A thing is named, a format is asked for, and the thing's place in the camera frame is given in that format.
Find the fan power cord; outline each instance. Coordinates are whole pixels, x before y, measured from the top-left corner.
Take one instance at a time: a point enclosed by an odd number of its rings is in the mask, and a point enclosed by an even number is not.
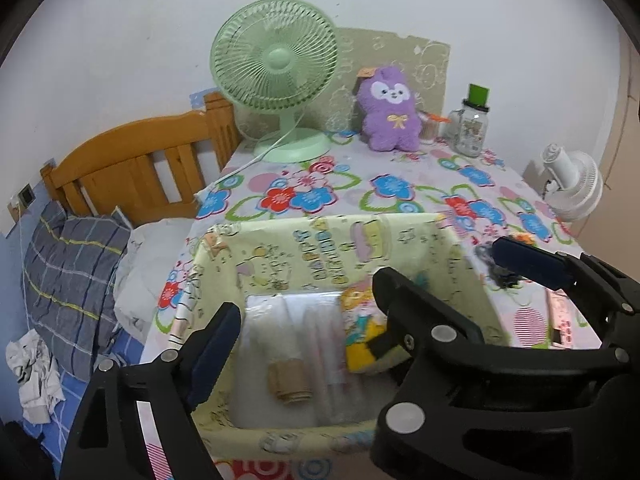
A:
[[[260,155],[256,156],[255,158],[252,158],[252,160],[250,160],[248,163],[243,164],[236,170],[233,170],[231,173],[226,173],[224,176],[221,176],[219,179],[209,184],[206,188],[201,189],[199,192],[193,195],[195,199],[200,204],[203,204],[204,201],[207,199],[207,196],[209,195],[209,193],[213,191],[216,188],[216,186],[220,184],[220,182],[228,179],[230,176],[234,176],[235,174],[238,174],[241,171],[246,170],[249,166],[254,165],[256,162],[260,162],[267,153],[269,153],[273,148],[277,148],[282,143],[282,141],[285,140],[298,127],[304,115],[305,115],[305,111],[303,110],[302,113],[300,114],[300,117],[296,121],[296,124],[294,124],[293,127],[287,133],[285,133],[278,140],[276,140],[271,146],[269,146],[266,150],[264,150]]]

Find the blue bed sheet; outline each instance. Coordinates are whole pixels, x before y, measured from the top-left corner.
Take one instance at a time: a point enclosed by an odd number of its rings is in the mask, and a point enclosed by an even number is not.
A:
[[[137,364],[140,362],[142,349],[143,345],[141,343],[133,339],[124,330],[121,330],[111,348],[111,352],[121,355],[128,364]],[[84,394],[84,390],[86,389],[85,382],[76,379],[65,371],[61,371],[60,381],[66,400],[59,402],[56,406],[54,410],[55,418],[52,416],[49,424],[38,424],[36,426],[28,423],[26,420],[22,421],[24,431],[27,433],[33,436],[39,436],[41,433],[44,434],[42,445],[49,451],[53,459],[56,477],[60,475],[60,465],[62,463],[66,440],[69,436],[69,429],[76,416],[82,394]],[[56,419],[60,423],[60,429],[58,429]]]

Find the white backdrop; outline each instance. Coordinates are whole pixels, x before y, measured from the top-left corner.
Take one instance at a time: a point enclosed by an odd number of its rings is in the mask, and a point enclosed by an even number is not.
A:
[[[251,1],[46,0],[0,67],[0,218],[49,158],[118,124],[188,110],[188,95],[212,86],[218,27]],[[451,44],[446,111],[468,83],[489,86],[487,143],[517,171],[552,140],[602,156],[620,53],[601,0],[308,1],[342,27]]]

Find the yellow plush item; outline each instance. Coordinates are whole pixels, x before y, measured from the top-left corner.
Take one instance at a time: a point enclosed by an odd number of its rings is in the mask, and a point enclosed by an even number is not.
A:
[[[347,368],[356,374],[382,372],[408,357],[401,348],[396,348],[377,360],[367,346],[367,342],[386,331],[386,316],[376,306],[371,280],[369,276],[340,295]]]

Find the blue plaid blanket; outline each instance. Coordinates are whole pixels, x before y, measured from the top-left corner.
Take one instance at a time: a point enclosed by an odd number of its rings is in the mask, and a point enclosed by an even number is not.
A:
[[[129,234],[119,216],[78,218],[50,202],[26,250],[30,323],[58,365],[81,381],[113,341],[113,280]]]

